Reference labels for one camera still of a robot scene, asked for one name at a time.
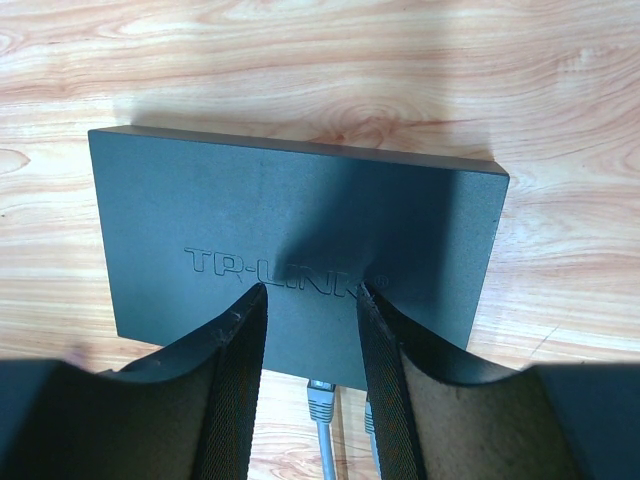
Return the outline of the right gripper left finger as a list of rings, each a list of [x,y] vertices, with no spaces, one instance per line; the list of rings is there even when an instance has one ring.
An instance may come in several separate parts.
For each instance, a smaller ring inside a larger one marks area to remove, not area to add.
[[[243,479],[267,330],[252,286],[217,318],[118,371],[1,364],[5,479]]]

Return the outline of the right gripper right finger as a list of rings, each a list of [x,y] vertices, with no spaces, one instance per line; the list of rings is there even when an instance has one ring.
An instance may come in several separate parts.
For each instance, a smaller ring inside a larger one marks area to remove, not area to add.
[[[467,352],[369,284],[357,315],[385,479],[635,479],[639,367],[514,370]]]

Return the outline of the black network switch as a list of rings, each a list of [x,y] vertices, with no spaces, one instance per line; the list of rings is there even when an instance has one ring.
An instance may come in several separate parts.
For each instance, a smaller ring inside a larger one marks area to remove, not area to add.
[[[264,367],[364,389],[365,282],[468,344],[510,181],[498,164],[142,126],[88,143],[121,337],[167,345],[261,283]]]

